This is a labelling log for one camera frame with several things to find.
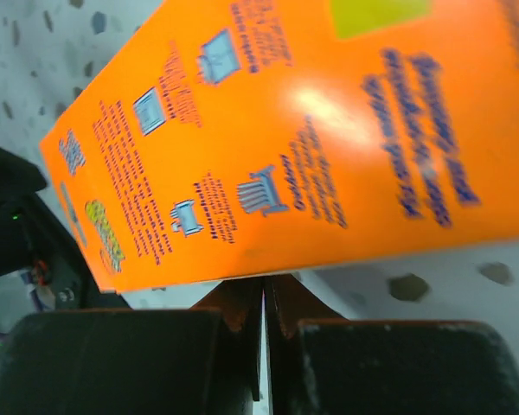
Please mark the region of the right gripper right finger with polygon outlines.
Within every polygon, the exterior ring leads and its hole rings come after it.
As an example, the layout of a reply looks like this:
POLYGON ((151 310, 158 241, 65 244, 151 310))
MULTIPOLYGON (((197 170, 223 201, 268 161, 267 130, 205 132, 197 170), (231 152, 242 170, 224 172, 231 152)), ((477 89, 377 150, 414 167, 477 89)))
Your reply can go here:
POLYGON ((264 293, 275 414, 519 414, 519 369, 487 324, 349 320, 290 275, 264 293))

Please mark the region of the orange sponge box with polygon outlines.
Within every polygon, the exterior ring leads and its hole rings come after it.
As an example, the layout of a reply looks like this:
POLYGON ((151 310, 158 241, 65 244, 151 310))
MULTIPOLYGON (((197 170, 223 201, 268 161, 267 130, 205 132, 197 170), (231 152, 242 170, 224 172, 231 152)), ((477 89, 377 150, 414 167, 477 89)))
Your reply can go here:
POLYGON ((100 289, 519 238, 519 1, 167 1, 42 140, 100 289))

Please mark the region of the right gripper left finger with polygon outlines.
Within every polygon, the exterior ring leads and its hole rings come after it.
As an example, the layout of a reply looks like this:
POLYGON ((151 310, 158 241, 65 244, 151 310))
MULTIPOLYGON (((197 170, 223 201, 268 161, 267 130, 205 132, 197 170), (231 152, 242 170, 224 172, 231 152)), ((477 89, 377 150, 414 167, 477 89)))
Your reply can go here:
POLYGON ((249 414, 260 395, 263 282, 186 310, 33 314, 0 351, 0 414, 249 414))

